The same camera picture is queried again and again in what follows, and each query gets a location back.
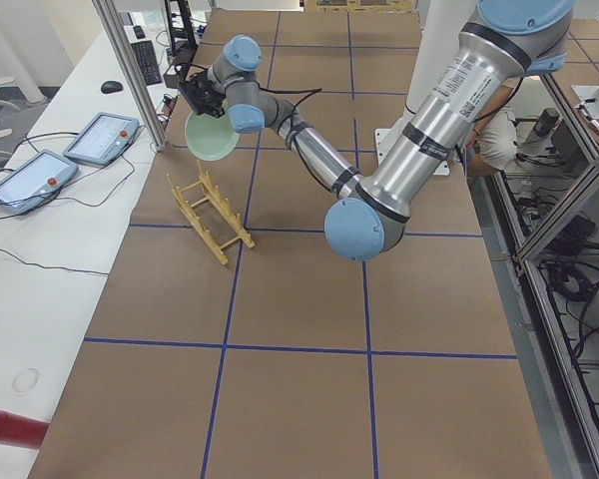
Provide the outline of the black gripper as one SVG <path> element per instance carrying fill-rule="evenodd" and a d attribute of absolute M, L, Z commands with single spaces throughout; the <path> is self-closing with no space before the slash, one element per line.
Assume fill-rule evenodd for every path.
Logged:
<path fill-rule="evenodd" d="M 198 72 L 189 79 L 181 79 L 179 91 L 196 116 L 220 118 L 225 114 L 223 102 L 226 97 L 215 89 L 207 71 Z"/>

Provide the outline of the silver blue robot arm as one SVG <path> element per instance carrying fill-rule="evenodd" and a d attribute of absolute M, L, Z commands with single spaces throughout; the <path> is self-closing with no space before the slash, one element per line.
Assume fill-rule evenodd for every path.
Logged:
<path fill-rule="evenodd" d="M 573 15 L 570 1 L 435 1 L 424 24 L 417 63 L 430 66 L 429 90 L 398 121 L 376 171 L 362 175 L 301 115 L 260 84 L 258 43 L 232 38 L 214 63 L 181 79 L 193 112 L 227 117 L 239 134 L 275 131 L 311 175 L 336 195 L 324 220 L 339 256 L 369 260 L 402 238 L 411 203 L 466 137 L 509 79 L 560 69 Z"/>

